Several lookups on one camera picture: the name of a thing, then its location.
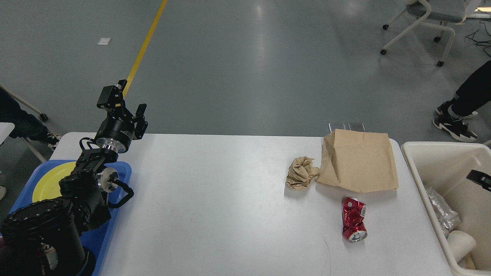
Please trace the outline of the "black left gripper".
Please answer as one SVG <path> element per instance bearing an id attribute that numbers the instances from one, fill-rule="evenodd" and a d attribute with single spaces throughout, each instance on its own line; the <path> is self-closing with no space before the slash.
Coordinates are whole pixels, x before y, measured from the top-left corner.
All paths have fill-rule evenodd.
<path id="1" fill-rule="evenodd" d="M 123 91 L 127 80 L 119 80 L 116 85 L 103 87 L 96 107 L 107 112 L 95 136 L 95 143 L 100 148 L 107 148 L 125 153 L 132 140 L 143 138 L 148 122 L 145 120 L 147 104 L 138 105 L 135 115 L 126 108 Z"/>

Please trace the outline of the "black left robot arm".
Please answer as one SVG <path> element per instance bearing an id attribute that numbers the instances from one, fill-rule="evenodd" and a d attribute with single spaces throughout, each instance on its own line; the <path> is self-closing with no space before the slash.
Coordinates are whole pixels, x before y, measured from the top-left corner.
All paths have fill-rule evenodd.
<path id="1" fill-rule="evenodd" d="M 81 243 L 83 232 L 100 228 L 133 196 L 117 172 L 106 166 L 143 138 L 146 104 L 133 115 L 125 105 L 127 80 L 105 86 L 97 107 L 107 112 L 95 138 L 82 142 L 81 155 L 69 175 L 59 181 L 60 196 L 19 208 L 1 224 L 2 276 L 91 276 L 94 253 Z"/>

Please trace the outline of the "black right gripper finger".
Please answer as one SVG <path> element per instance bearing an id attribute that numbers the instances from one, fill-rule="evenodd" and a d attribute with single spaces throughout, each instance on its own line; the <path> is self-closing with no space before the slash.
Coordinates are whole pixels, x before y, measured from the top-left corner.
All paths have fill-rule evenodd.
<path id="1" fill-rule="evenodd" d="M 484 172 L 471 170 L 466 176 L 466 179 L 480 185 L 483 189 L 489 192 L 491 191 L 491 176 Z"/>

